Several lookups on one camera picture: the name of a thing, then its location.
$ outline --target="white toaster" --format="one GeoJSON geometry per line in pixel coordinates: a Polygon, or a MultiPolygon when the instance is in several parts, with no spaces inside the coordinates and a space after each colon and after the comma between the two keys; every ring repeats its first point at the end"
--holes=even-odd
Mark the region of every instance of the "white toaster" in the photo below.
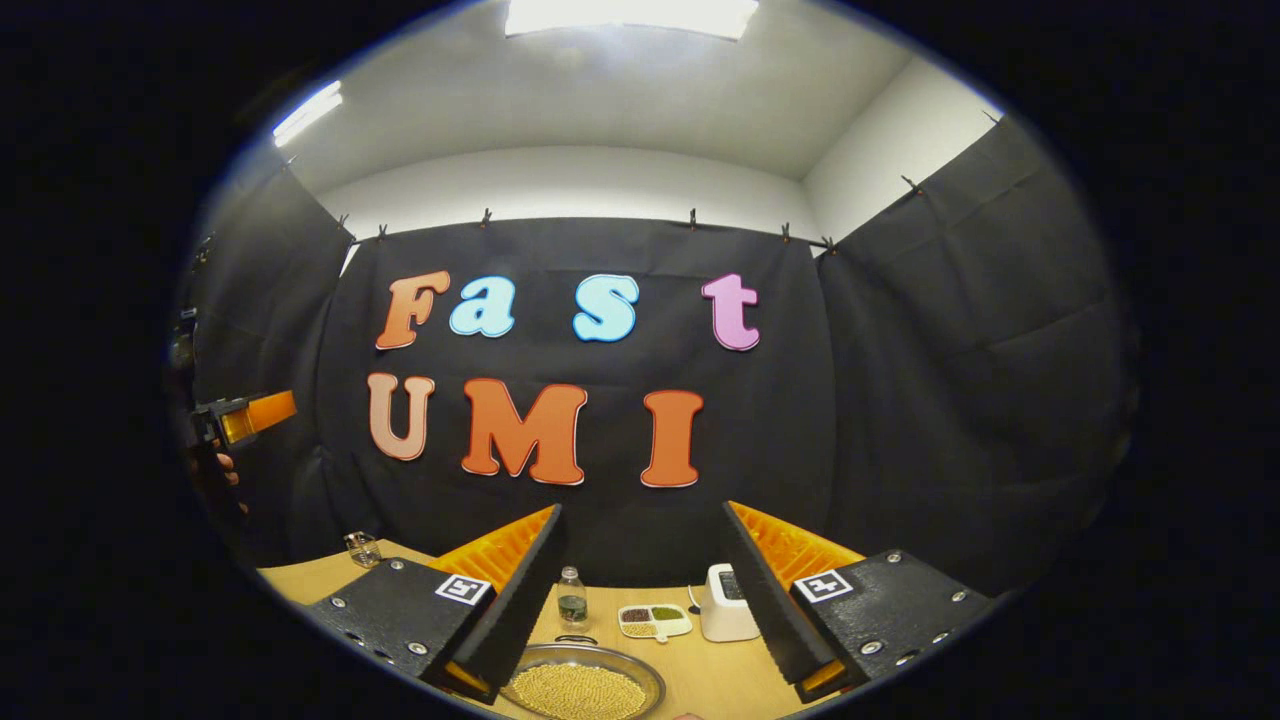
{"type": "Polygon", "coordinates": [[[760,637],[751,609],[746,606],[746,598],[742,597],[742,591],[733,577],[733,566],[728,562],[707,569],[701,620],[703,637],[710,642],[749,641],[760,637]]]}

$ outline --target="metal plate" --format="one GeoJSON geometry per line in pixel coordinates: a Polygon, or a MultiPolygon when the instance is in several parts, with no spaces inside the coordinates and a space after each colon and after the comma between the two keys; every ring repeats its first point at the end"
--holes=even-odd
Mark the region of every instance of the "metal plate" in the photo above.
{"type": "MultiPolygon", "coordinates": [[[[525,670],[538,666],[538,665],[582,665],[586,667],[604,667],[605,670],[613,670],[614,673],[621,673],[627,678],[631,678],[640,688],[644,691],[644,705],[640,710],[628,715],[626,720],[635,720],[637,717],[644,717],[653,708],[662,705],[662,700],[667,696],[667,684],[662,680],[662,675],[653,669],[649,664],[631,657],[630,655],[622,655],[621,652],[607,650],[603,647],[594,647],[586,644],[573,644],[573,643],[543,643],[531,644],[525,648],[525,653],[520,657],[520,664],[516,665],[516,671],[512,673],[511,679],[515,679],[525,670]]],[[[502,697],[509,700],[511,702],[524,707],[530,712],[543,715],[536,708],[532,708],[524,703],[520,694],[516,693],[511,685],[502,688],[502,697]]]]}

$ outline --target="wooden table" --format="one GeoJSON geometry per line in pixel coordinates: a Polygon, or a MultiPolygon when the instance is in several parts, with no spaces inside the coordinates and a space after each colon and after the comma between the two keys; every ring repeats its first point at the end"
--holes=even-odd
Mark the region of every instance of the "wooden table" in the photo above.
{"type": "MultiPolygon", "coordinates": [[[[403,557],[426,564],[433,560],[408,547],[380,539],[383,557],[403,557]]],[[[360,568],[347,553],[319,560],[264,568],[262,577],[287,600],[310,605],[338,588],[351,583],[367,570],[360,568]]],[[[701,602],[704,585],[694,587],[694,597],[701,602]]],[[[700,619],[691,615],[694,629],[671,638],[667,644],[654,639],[628,638],[617,623],[617,611],[626,605],[673,603],[689,607],[689,592],[678,588],[599,588],[588,587],[589,619],[585,629],[567,630],[561,625],[556,606],[556,587],[548,588],[547,602],[529,638],[529,643],[554,642],[557,635],[585,634],[595,638],[600,647],[630,655],[652,665],[667,684],[667,696],[650,717],[671,720],[692,712],[704,720],[754,720],[791,715],[817,703],[804,705],[795,689],[783,682],[777,665],[769,657],[762,638],[751,641],[713,643],[703,638],[700,619]]],[[[827,696],[824,702],[835,694],[827,696]]],[[[516,717],[539,720],[504,697],[494,705],[480,707],[516,717]]]]}

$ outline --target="fluorescent light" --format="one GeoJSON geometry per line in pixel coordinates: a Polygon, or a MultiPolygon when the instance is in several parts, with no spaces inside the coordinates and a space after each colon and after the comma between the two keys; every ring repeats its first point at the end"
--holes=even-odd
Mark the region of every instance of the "fluorescent light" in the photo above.
{"type": "Polygon", "coordinates": [[[324,90],[308,97],[288,118],[284,118],[284,122],[275,126],[275,129],[271,131],[271,135],[275,136],[275,146],[284,147],[285,142],[297,137],[307,126],[319,120],[329,110],[342,105],[342,95],[338,92],[339,87],[342,87],[340,81],[329,83],[324,90]]]}
{"type": "Polygon", "coordinates": [[[511,0],[507,37],[564,27],[634,24],[739,40],[756,0],[511,0]]]}

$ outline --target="water bottle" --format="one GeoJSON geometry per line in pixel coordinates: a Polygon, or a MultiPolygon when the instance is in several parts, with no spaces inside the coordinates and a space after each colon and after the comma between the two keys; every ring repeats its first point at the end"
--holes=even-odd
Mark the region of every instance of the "water bottle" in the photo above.
{"type": "Polygon", "coordinates": [[[577,568],[572,565],[561,570],[561,579],[557,583],[561,620],[571,630],[580,630],[586,625],[586,588],[577,577],[577,568]]]}

